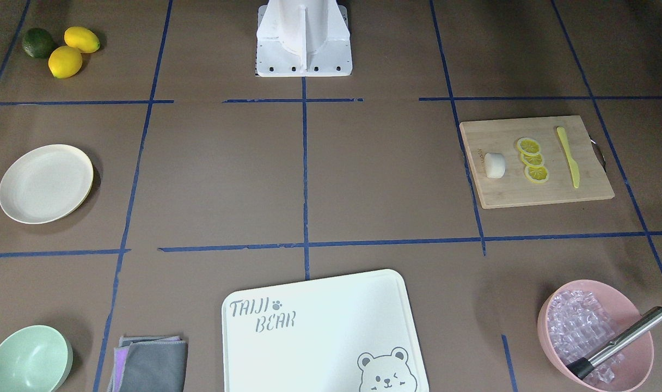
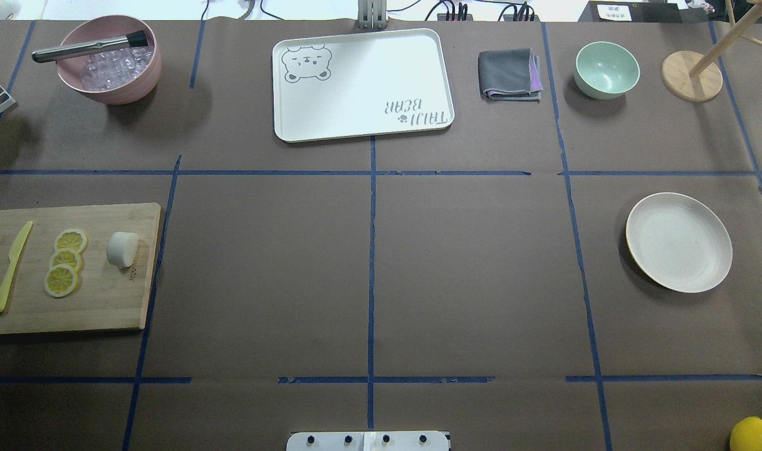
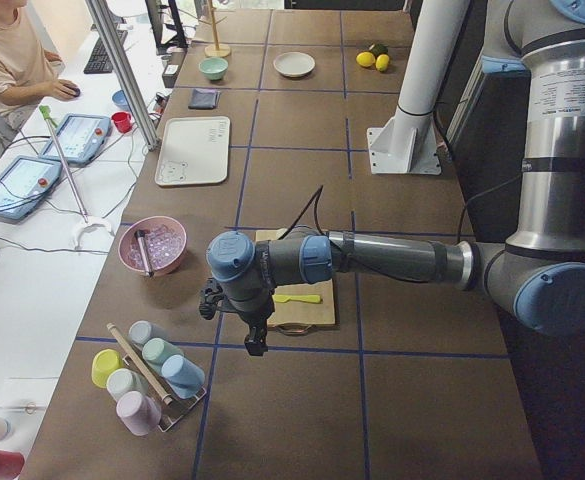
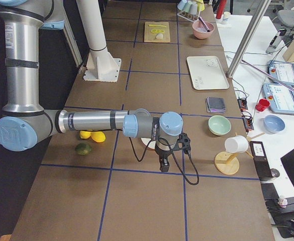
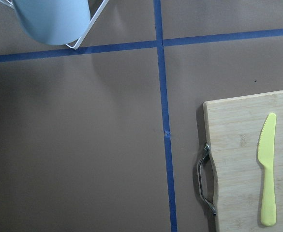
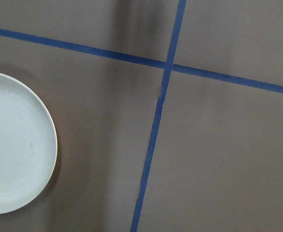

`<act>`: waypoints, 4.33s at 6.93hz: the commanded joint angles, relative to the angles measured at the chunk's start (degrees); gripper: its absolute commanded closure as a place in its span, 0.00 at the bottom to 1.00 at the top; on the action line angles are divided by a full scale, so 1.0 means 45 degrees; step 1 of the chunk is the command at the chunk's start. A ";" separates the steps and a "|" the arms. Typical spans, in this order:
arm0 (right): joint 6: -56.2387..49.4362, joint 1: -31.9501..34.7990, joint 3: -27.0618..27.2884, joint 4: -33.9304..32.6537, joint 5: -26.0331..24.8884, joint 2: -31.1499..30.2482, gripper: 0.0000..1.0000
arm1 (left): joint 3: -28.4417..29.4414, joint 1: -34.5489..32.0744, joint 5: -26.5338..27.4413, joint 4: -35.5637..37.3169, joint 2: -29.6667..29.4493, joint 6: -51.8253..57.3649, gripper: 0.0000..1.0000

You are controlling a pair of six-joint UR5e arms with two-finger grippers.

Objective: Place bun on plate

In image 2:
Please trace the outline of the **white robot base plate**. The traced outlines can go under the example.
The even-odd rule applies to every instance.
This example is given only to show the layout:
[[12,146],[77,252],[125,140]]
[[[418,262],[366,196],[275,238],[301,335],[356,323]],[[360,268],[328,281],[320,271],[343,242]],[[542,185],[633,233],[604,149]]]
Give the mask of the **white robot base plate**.
[[301,432],[286,450],[451,450],[448,433],[436,430]]

